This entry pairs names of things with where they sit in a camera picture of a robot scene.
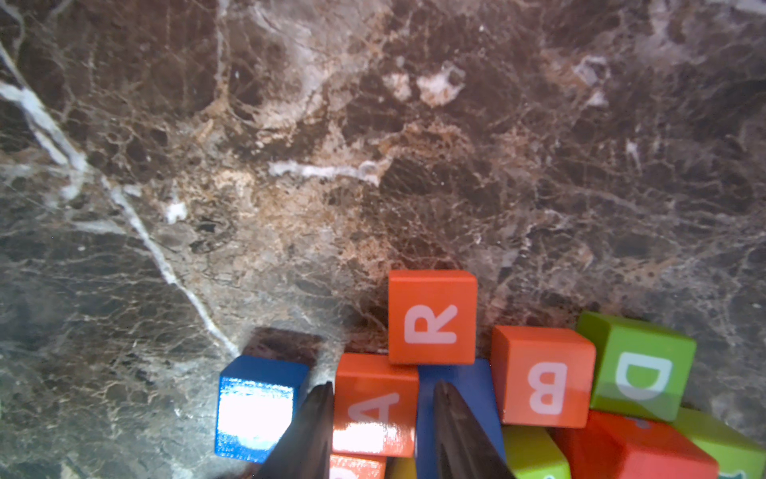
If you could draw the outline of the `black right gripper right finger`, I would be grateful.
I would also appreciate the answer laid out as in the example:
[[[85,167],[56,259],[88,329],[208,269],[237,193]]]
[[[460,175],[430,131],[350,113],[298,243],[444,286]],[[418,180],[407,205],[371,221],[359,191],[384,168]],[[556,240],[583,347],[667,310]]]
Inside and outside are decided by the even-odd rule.
[[[515,478],[455,385],[436,384],[434,413],[439,478]]]

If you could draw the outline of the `red letter block A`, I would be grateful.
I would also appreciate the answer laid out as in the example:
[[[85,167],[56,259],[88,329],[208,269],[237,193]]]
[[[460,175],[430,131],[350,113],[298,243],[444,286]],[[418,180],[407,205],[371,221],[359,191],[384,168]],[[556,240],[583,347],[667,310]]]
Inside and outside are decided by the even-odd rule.
[[[337,454],[412,457],[419,398],[415,366],[386,355],[344,353],[334,381]]]

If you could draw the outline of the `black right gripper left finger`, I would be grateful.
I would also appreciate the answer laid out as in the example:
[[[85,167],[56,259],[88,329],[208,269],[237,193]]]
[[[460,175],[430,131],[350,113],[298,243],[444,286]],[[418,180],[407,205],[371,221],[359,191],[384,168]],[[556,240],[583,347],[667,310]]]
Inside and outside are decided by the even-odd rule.
[[[313,387],[285,434],[253,477],[327,479],[333,413],[333,384],[327,382]]]

